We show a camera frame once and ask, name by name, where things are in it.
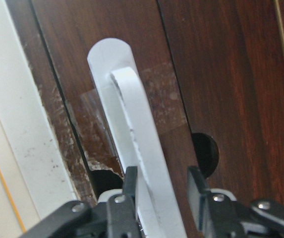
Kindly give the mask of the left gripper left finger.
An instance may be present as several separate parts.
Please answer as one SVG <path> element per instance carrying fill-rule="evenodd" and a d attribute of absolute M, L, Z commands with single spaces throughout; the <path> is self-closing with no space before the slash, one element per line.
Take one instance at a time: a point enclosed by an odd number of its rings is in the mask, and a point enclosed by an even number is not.
<path fill-rule="evenodd" d="M 135 193 L 137 167 L 127 167 L 122 193 L 95 207 L 73 200 L 22 235 L 24 238 L 140 238 Z"/>

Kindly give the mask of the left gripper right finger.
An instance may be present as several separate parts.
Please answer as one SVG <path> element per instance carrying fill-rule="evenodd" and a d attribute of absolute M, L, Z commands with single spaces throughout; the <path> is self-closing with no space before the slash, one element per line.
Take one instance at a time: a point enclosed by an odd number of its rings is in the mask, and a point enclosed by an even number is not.
<path fill-rule="evenodd" d="M 261 198 L 244 206 L 230 191 L 209 188 L 196 166 L 187 169 L 187 198 L 206 238 L 284 238 L 283 205 Z"/>

